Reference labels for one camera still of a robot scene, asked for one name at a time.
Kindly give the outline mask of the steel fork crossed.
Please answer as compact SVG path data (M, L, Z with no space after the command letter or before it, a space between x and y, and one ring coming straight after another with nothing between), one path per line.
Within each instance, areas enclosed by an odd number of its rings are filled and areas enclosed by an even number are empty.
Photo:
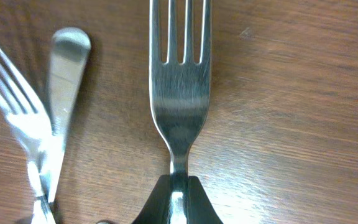
M35 195L32 223L55 223L40 178L40 158L52 126L34 89L0 48L0 110L27 158L27 175Z

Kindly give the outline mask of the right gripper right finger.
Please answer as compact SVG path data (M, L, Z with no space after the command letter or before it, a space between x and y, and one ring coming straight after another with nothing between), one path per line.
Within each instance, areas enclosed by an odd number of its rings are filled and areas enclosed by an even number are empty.
M187 213L189 224L223 224L197 176L188 178Z

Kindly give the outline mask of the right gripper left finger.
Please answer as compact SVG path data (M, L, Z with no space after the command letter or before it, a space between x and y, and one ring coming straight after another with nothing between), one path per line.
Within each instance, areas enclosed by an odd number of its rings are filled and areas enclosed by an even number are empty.
M132 224L167 224L170 205L170 176L161 175L144 207Z

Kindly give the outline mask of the steel fork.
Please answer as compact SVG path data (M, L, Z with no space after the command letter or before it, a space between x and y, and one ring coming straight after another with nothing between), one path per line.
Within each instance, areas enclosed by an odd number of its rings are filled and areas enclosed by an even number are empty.
M48 203L55 201L71 116L90 50L90 38L79 28L66 27L52 37L47 75L52 137L40 167Z
M193 2L185 3L183 61L177 52L177 2L168 2L167 59L160 48L159 1L150 1L149 94L155 126L170 152L168 223L188 223L188 156L206 121L211 89L211 0L203 0L200 60L193 56Z

